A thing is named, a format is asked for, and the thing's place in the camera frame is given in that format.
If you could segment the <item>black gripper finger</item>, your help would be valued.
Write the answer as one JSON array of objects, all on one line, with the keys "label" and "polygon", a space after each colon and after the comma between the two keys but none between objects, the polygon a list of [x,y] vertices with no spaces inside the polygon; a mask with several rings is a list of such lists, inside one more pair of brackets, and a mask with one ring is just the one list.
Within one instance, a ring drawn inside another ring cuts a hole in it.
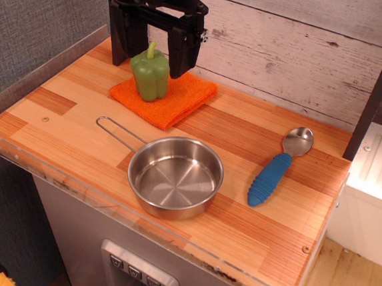
[{"label": "black gripper finger", "polygon": [[180,78],[194,68],[200,50],[200,39],[194,33],[173,27],[167,35],[170,77]]},{"label": "black gripper finger", "polygon": [[120,6],[110,3],[111,46],[113,57],[134,57],[149,46],[148,24]]}]

